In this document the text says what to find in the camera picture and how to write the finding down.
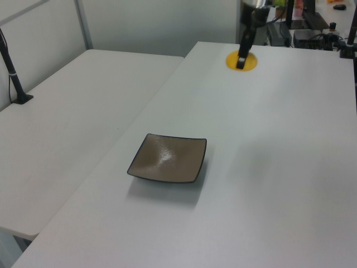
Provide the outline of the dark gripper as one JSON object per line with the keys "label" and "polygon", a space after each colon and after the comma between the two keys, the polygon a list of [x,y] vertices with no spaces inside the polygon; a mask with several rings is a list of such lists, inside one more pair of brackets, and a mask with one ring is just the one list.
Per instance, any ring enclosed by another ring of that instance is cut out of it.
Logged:
{"label": "dark gripper", "polygon": [[240,22],[250,29],[245,29],[242,35],[238,52],[238,69],[244,69],[250,48],[254,44],[257,28],[266,25],[270,11],[270,1],[266,0],[246,0],[241,1],[241,4]]}

